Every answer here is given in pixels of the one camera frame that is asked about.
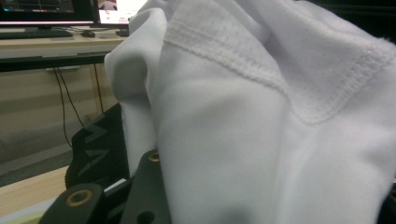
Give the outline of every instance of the computer monitor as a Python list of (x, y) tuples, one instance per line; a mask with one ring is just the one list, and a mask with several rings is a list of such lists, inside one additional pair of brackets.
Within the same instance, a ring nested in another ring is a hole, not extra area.
[(0, 26), (94, 24), (91, 0), (0, 0)]
[(97, 24), (100, 27), (128, 28), (129, 19), (148, 0), (95, 0)]

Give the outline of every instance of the gray carpet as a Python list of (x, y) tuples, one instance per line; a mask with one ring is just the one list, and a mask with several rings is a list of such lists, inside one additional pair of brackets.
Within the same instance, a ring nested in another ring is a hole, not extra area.
[[(88, 117), (82, 118), (88, 123)], [(66, 133), (81, 129), (77, 119), (66, 121)], [(0, 187), (65, 167), (72, 160), (72, 148), (64, 137), (63, 123), (0, 135)]]

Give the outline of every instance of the black mouse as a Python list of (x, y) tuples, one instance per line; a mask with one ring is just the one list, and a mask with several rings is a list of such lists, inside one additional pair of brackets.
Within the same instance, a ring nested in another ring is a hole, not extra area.
[(95, 33), (93, 31), (86, 30), (86, 31), (83, 31), (81, 33), (81, 36), (84, 36), (84, 37), (95, 37)]

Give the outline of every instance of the white cloth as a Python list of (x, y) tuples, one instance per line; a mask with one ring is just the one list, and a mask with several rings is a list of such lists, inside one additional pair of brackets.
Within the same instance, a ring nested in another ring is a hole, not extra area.
[(130, 171), (160, 150), (173, 223), (376, 222), (396, 173), (394, 45), (291, 0), (169, 0), (130, 26), (106, 73)]

